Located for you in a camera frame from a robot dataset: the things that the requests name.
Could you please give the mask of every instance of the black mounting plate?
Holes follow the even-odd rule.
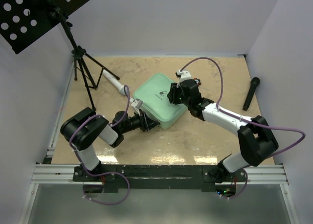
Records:
[[[108,165],[101,167],[104,172],[122,173],[130,182],[132,189],[194,189],[203,192],[215,192],[216,165]],[[89,177],[81,166],[74,168],[73,181],[101,182],[100,177]],[[237,182],[245,181],[245,177],[235,172]],[[225,181],[231,182],[232,176]],[[105,176],[106,193],[118,192],[118,189],[126,189],[125,180],[119,175]]]
[[[88,1],[54,0],[67,15],[72,14]],[[58,20],[46,13],[41,0],[0,0],[0,34],[9,42],[16,54],[58,23]]]

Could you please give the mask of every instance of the green lunch box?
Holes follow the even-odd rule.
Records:
[[[171,83],[167,76],[158,73],[142,84],[133,94],[143,101],[141,109],[151,119],[158,120],[162,129],[170,128],[187,110],[183,104],[171,104],[167,98]]]

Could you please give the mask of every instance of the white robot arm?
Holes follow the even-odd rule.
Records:
[[[136,111],[134,116],[129,117],[124,111],[117,112],[112,124],[104,116],[96,115],[94,110],[85,108],[61,126],[61,134],[69,142],[74,135],[71,145],[75,153],[89,171],[95,171],[101,166],[92,145],[97,137],[115,148],[124,140],[124,133],[135,129],[146,132],[159,125],[139,109],[141,104],[141,100],[132,99],[131,106]]]
[[[194,117],[219,125],[238,136],[240,151],[229,155],[218,165],[226,174],[250,165],[258,166],[278,149],[278,143],[271,130],[256,127],[242,121],[242,119],[245,119],[268,125],[263,117],[257,116],[252,118],[236,114],[221,107],[217,108],[217,104],[214,101],[202,98],[198,83],[191,78],[188,71],[178,70],[176,76],[179,78],[179,82],[171,84],[167,95],[170,103],[184,104]],[[238,116],[239,119],[231,117],[220,110]]]

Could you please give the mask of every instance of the white wall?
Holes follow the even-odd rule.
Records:
[[[258,102],[272,125],[301,128],[307,138],[275,158],[284,163],[302,224],[313,220],[313,3],[279,0],[248,53],[251,76],[261,79]],[[275,133],[280,147],[299,137]]]
[[[91,0],[70,16],[93,55],[246,54],[277,0]]]
[[[58,27],[16,55],[0,36],[0,222],[17,223],[45,156],[71,67]]]

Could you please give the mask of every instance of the metal frame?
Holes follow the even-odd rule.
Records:
[[[102,184],[97,181],[73,181],[74,168],[78,164],[37,164],[31,184]],[[248,184],[280,184],[287,185],[287,177],[282,165],[260,165],[259,167],[246,168]]]
[[[72,65],[71,73],[67,82],[66,91],[62,98],[60,111],[54,126],[54,132],[48,145],[46,156],[52,157],[55,149],[55,144],[59,135],[63,115],[64,106],[66,105],[69,90],[73,81],[74,65]],[[22,211],[19,224],[28,224],[29,217],[32,211],[34,200],[36,198],[39,184],[101,184],[100,182],[74,182],[73,174],[76,164],[37,164],[31,179],[31,184],[27,192],[24,209]],[[293,204],[288,180],[283,165],[260,165],[258,167],[245,168],[248,174],[248,184],[279,184],[281,187],[282,195],[285,201],[287,212],[291,224],[298,224],[296,209]],[[223,182],[223,185],[230,185],[230,182]]]

